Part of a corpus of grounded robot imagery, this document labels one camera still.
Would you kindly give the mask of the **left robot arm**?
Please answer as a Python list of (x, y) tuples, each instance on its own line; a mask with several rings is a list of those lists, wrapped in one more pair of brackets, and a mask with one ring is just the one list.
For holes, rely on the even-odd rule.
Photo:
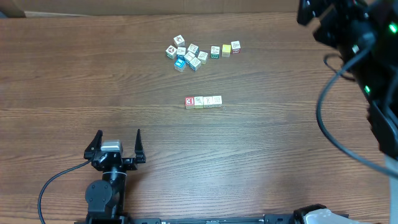
[(127, 172), (137, 170), (138, 164), (146, 162), (141, 132), (136, 134), (135, 156), (124, 157), (119, 140), (102, 140), (103, 132), (97, 131), (84, 151), (83, 157), (102, 173), (102, 178), (86, 188), (88, 204), (86, 223), (132, 223), (131, 216), (124, 212)]

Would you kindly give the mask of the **yellow-sided block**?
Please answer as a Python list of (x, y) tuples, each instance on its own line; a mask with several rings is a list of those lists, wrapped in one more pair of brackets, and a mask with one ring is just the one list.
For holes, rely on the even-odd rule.
[(202, 96), (195, 96), (194, 97), (194, 108), (201, 109), (204, 108), (204, 101)]

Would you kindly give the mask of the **green letter R block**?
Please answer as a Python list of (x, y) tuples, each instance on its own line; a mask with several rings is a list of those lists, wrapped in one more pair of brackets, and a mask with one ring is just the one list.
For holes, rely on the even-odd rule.
[(204, 96), (203, 97), (203, 107), (204, 108), (212, 108), (213, 107), (213, 97), (212, 96)]

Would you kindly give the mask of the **white block orange side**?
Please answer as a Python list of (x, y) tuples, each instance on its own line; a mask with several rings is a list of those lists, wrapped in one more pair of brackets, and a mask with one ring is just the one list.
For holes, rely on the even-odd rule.
[(219, 108), (222, 107), (223, 101), (222, 101), (222, 96), (212, 96), (213, 100), (213, 107)]

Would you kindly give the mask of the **red number three block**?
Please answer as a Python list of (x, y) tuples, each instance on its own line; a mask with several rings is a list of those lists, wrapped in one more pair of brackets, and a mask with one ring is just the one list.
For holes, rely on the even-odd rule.
[(194, 100), (193, 96), (187, 96), (185, 98), (185, 107), (186, 107), (186, 109), (194, 109), (195, 100)]

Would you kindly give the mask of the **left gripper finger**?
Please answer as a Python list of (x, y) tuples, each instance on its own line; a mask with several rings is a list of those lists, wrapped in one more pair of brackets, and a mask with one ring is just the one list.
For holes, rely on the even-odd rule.
[(135, 163), (136, 164), (144, 164), (146, 163), (146, 155), (144, 152), (144, 148), (142, 145), (142, 139), (141, 139), (141, 130), (137, 130), (136, 134), (136, 141), (135, 141), (135, 146), (134, 146), (134, 152), (135, 152)]
[(84, 150), (83, 158), (92, 159), (95, 154), (100, 151), (102, 144), (103, 131), (98, 130), (93, 140), (89, 143), (88, 147)]

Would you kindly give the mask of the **blue-sided block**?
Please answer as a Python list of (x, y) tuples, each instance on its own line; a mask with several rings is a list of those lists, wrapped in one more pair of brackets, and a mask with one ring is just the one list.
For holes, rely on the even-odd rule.
[(185, 70), (186, 67), (186, 62), (184, 61), (184, 59), (176, 59), (175, 63), (174, 63), (174, 68), (179, 71), (179, 72), (183, 72)]

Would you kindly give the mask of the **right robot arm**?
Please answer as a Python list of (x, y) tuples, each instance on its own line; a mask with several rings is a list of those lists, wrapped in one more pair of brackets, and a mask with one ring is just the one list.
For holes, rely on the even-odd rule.
[[(389, 177), (390, 223), (397, 223), (397, 1), (300, 0), (297, 22), (320, 25), (314, 39), (339, 51), (343, 66), (328, 81), (317, 101), (316, 119), (323, 135), (348, 157)], [(349, 150), (327, 130), (322, 119), (326, 94), (346, 73), (369, 103), (368, 121), (384, 154), (381, 167)]]

